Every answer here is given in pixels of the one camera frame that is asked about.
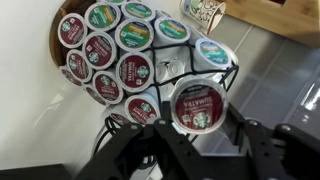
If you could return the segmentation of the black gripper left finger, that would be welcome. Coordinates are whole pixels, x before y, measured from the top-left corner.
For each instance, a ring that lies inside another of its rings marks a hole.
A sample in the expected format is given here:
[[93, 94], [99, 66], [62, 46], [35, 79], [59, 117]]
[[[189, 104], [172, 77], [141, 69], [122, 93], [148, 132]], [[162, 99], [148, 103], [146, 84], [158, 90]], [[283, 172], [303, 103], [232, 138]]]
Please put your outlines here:
[[195, 148], [170, 123], [159, 119], [145, 127], [124, 125], [73, 180], [129, 180], [147, 156], [155, 156], [164, 180], [200, 178]]

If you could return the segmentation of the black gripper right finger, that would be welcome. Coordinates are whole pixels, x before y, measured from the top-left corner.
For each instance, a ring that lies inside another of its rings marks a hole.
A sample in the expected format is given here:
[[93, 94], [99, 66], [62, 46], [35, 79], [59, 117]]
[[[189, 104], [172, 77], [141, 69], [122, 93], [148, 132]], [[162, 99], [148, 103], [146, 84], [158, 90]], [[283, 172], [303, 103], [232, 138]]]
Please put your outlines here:
[[268, 128], [245, 118], [232, 104], [226, 125], [255, 180], [320, 180], [320, 140], [311, 134], [286, 123]]

